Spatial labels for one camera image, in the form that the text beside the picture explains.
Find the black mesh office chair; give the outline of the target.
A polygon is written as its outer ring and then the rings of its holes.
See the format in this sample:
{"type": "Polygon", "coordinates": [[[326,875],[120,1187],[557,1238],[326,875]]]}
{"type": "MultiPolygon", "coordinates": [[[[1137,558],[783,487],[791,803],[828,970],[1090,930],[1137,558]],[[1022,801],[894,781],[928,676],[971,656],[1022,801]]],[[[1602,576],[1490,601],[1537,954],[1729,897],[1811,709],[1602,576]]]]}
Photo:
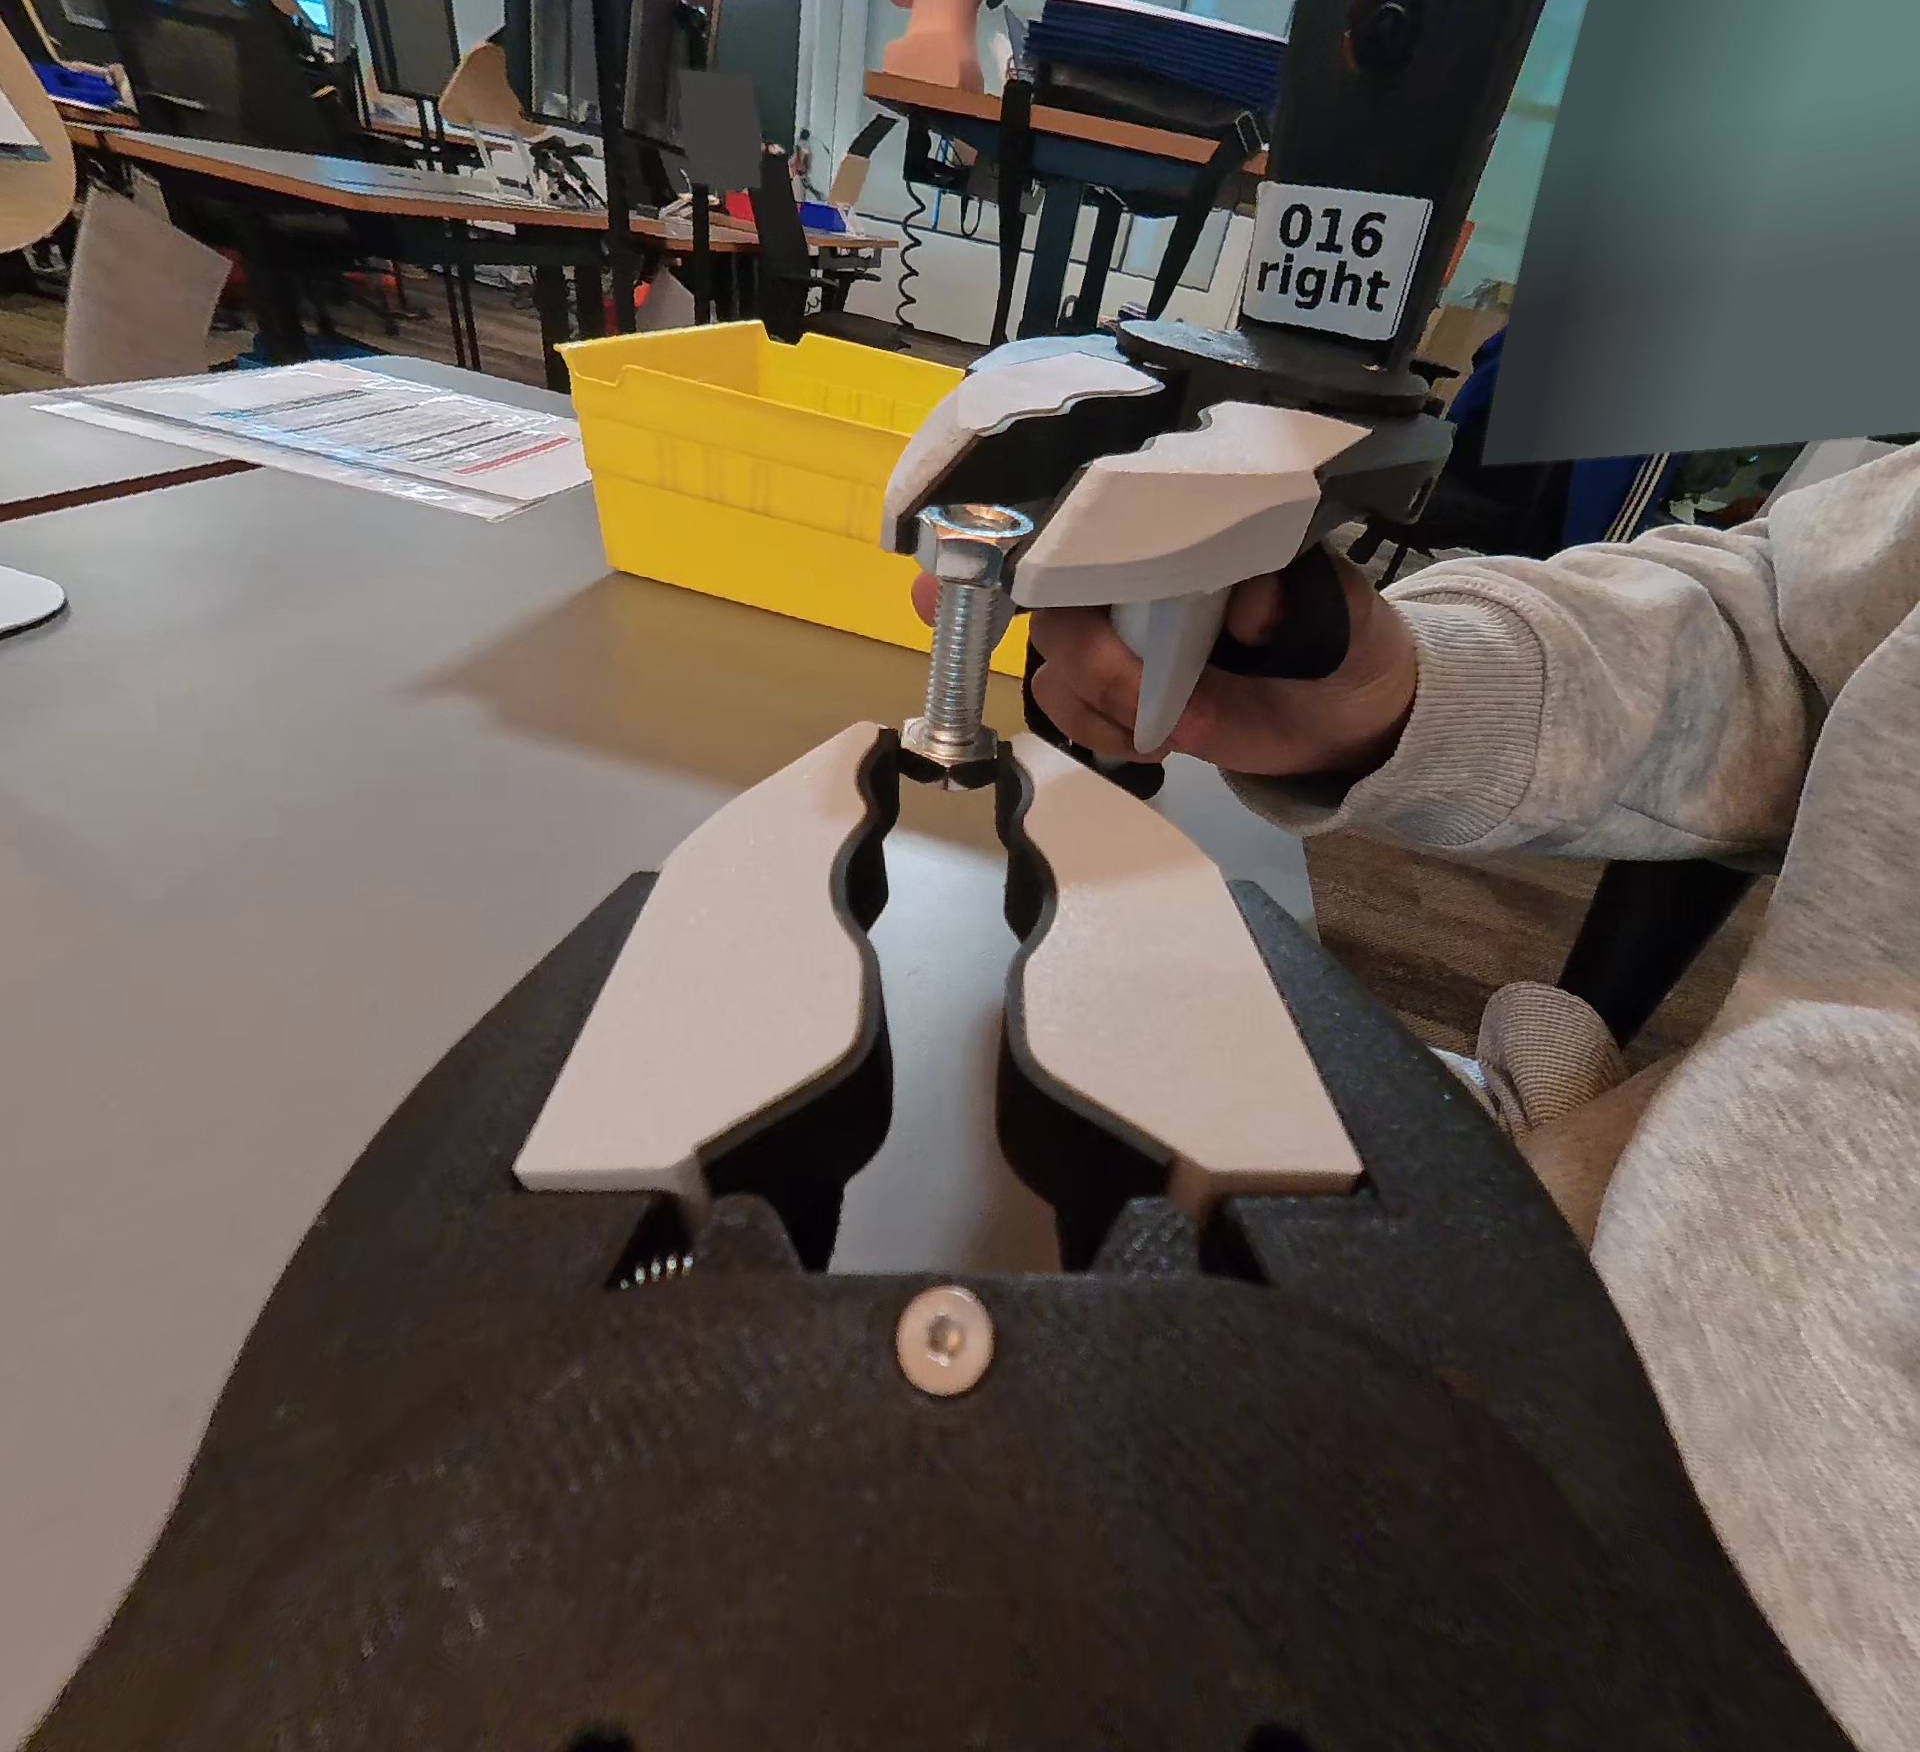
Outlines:
{"type": "Polygon", "coordinates": [[[1559,987],[1631,1046],[1772,868],[1713,858],[1611,860],[1582,917],[1559,987]]]}

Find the white tablet stand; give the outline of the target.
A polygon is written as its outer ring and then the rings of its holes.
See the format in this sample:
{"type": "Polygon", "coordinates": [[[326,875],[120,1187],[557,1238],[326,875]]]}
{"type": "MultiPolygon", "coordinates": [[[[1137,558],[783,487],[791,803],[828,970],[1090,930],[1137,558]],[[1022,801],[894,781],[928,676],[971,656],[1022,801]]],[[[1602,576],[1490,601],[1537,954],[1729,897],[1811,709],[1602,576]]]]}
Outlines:
{"type": "MultiPolygon", "coordinates": [[[[3,27],[3,254],[32,248],[62,229],[77,201],[66,121],[34,64],[3,27]]],[[[3,634],[58,619],[68,595],[54,580],[3,566],[3,634]]]]}

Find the silver hex nut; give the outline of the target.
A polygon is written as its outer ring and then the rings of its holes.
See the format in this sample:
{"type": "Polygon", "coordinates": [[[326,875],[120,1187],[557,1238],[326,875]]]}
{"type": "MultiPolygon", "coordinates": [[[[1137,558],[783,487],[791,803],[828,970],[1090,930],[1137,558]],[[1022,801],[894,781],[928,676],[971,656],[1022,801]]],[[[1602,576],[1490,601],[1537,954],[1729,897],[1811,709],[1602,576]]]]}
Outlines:
{"type": "Polygon", "coordinates": [[[920,513],[916,554],[941,582],[1002,587],[1010,562],[1035,531],[1033,519],[1016,507],[947,501],[920,513]]]}

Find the long brown office desk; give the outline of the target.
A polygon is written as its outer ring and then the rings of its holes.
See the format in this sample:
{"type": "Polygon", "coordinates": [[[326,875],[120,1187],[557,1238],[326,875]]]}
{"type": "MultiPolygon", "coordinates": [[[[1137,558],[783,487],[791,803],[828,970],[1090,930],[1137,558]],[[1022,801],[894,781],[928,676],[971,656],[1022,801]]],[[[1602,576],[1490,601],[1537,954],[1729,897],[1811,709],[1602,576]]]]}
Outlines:
{"type": "MultiPolygon", "coordinates": [[[[305,154],[224,141],[207,141],[168,133],[142,131],[107,113],[66,119],[68,137],[77,150],[115,156],[148,170],[179,174],[228,188],[244,188],[277,201],[299,201],[344,213],[389,219],[420,219],[450,225],[456,231],[481,225],[512,225],[516,237],[504,250],[485,244],[479,237],[450,235],[446,254],[420,262],[446,262],[456,268],[483,264],[520,264],[542,278],[538,290],[542,309],[542,346],[546,382],[553,391],[567,388],[567,372],[559,344],[571,342],[569,276],[581,272],[612,274],[608,256],[608,209],[548,205],[503,195],[481,180],[459,180],[448,174],[408,174],[397,166],[371,164],[326,154],[305,154]]],[[[698,248],[695,207],[671,207],[669,215],[634,213],[630,219],[632,248],[648,254],[696,256],[706,250],[712,258],[757,260],[759,272],[771,270],[763,256],[767,225],[749,223],[724,211],[708,209],[708,246],[698,248]]],[[[879,276],[883,252],[900,250],[900,239],[875,231],[802,231],[812,270],[822,270],[820,254],[830,254],[828,280],[853,284],[855,278],[879,276]]]]}

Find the pale grey chair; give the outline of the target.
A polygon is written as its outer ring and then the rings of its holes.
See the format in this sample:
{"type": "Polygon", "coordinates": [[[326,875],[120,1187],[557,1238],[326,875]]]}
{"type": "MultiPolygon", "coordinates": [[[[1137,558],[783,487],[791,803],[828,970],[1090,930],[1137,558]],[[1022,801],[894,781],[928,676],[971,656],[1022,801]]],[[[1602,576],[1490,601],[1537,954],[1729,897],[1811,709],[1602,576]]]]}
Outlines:
{"type": "Polygon", "coordinates": [[[113,384],[209,372],[232,258],[109,186],[79,215],[62,372],[113,384]]]}

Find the stack of blue folders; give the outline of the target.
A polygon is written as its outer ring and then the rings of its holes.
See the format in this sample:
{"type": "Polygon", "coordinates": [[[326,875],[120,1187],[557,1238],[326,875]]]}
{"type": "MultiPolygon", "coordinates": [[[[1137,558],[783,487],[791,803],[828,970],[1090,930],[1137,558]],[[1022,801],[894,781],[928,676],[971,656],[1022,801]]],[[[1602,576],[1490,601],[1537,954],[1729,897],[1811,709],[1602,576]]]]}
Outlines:
{"type": "Polygon", "coordinates": [[[1149,74],[1271,113],[1284,80],[1278,33],[1141,0],[1043,0],[1026,27],[1035,64],[1149,74]]]}

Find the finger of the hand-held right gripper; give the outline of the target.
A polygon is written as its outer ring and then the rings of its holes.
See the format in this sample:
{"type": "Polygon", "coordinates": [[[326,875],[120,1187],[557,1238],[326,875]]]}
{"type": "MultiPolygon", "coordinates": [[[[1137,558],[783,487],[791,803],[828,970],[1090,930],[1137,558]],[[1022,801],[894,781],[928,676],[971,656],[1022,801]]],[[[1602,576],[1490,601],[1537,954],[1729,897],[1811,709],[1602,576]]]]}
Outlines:
{"type": "Polygon", "coordinates": [[[1137,752],[1178,727],[1233,587],[1306,548],[1323,468],[1353,468],[1372,433],[1278,405],[1214,405],[1196,429],[1096,458],[1075,480],[1022,552],[1014,601],[1114,615],[1143,666],[1137,752]]]}
{"type": "Polygon", "coordinates": [[[920,548],[928,507],[988,505],[1035,531],[1094,460],[1129,452],[1173,423],[1173,386],[1118,346],[992,354],[928,413],[900,452],[883,503],[883,544],[920,548]]]}

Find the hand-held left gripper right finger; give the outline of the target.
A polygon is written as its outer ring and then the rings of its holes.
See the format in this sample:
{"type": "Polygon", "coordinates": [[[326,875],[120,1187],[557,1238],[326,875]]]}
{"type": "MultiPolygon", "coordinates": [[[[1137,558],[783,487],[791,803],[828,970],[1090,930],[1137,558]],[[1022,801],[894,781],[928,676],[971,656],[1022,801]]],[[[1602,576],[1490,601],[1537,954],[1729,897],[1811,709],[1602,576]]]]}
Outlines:
{"type": "Polygon", "coordinates": [[[1043,738],[1002,748],[1022,938],[1006,1026],[1039,1087],[1175,1197],[1353,1193],[1361,1154],[1216,860],[1043,738]]]}

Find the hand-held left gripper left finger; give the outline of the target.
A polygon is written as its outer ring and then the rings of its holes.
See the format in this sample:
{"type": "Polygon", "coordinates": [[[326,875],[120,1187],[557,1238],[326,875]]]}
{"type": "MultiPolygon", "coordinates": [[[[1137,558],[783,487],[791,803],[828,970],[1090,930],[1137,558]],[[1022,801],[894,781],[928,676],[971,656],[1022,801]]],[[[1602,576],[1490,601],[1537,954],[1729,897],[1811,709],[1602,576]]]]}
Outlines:
{"type": "Polygon", "coordinates": [[[857,848],[892,825],[859,721],[740,791],[667,856],[516,1158],[530,1191],[708,1193],[710,1171],[875,1028],[857,848]]]}

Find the person's right forearm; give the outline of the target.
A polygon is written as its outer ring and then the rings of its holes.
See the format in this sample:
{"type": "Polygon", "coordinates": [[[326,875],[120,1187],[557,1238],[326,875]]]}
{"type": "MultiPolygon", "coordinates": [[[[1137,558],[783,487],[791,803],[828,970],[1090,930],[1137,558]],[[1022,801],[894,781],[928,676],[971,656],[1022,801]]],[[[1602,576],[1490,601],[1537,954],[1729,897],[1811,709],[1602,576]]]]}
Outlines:
{"type": "Polygon", "coordinates": [[[1919,450],[1547,562],[1386,591],[1419,660],[1368,776],[1227,778],[1267,819],[1435,852],[1774,858],[1801,830],[1917,872],[1919,450]]]}

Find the silver hex bolt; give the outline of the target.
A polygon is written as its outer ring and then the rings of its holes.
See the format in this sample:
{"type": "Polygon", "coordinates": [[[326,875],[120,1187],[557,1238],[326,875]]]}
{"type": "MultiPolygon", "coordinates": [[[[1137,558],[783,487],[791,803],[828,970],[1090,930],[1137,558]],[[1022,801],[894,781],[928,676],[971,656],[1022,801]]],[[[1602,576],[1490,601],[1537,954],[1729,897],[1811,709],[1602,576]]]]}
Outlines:
{"type": "Polygon", "coordinates": [[[900,729],[902,774],[945,789],[994,781],[998,736],[988,725],[988,689],[998,605],[996,587],[936,582],[926,707],[900,729]]]}

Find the person's grey sweatshirt torso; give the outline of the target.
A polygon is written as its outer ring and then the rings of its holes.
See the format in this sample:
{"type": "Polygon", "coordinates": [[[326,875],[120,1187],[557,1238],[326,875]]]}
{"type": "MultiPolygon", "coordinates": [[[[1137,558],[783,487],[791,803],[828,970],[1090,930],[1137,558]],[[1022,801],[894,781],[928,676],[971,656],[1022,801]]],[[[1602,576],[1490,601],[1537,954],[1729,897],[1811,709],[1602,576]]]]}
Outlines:
{"type": "Polygon", "coordinates": [[[1768,1622],[1860,1748],[1917,1748],[1917,883],[1792,858],[1668,1070],[1625,1081],[1539,985],[1486,1009],[1476,1070],[1768,1622]]]}

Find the brown standing desk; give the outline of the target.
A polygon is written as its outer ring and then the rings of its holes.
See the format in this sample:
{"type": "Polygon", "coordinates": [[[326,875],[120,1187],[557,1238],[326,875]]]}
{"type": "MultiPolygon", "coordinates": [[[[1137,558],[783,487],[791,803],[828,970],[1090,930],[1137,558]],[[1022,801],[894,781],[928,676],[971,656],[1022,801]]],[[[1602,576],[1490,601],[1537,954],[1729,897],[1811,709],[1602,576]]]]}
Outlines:
{"type": "Polygon", "coordinates": [[[1006,94],[869,72],[867,99],[932,141],[977,152],[996,199],[992,340],[1092,333],[1128,215],[1171,223],[1147,311],[1167,313],[1218,211],[1265,176],[1267,135],[1241,111],[1218,135],[1049,105],[1032,82],[1006,94]]]}

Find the person's right hand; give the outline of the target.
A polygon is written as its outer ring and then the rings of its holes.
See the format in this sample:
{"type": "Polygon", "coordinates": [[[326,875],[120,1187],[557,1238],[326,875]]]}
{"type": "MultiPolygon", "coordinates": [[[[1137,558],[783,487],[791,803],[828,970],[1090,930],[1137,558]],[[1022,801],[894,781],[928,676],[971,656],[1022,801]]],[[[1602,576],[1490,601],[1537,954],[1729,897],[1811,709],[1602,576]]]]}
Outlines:
{"type": "Polygon", "coordinates": [[[1047,609],[1032,619],[1039,656],[1033,695],[1063,734],[1096,756],[1198,756],[1225,772],[1294,779],[1359,779],[1400,744],[1419,687],[1419,652],[1406,615],[1343,556],[1318,560],[1339,578],[1349,613],[1343,664],[1321,680],[1263,678],[1218,666],[1194,685],[1163,748],[1133,744],[1143,664],[1106,609],[1047,609]]]}

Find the small black monitor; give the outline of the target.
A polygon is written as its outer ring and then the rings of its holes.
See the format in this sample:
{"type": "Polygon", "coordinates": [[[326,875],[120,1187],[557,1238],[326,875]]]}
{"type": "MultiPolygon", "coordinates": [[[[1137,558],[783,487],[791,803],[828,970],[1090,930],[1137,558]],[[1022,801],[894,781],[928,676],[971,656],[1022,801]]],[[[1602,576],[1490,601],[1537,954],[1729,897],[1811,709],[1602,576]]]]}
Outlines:
{"type": "Polygon", "coordinates": [[[360,7],[375,84],[436,105],[461,58],[454,0],[360,0],[360,7]]]}

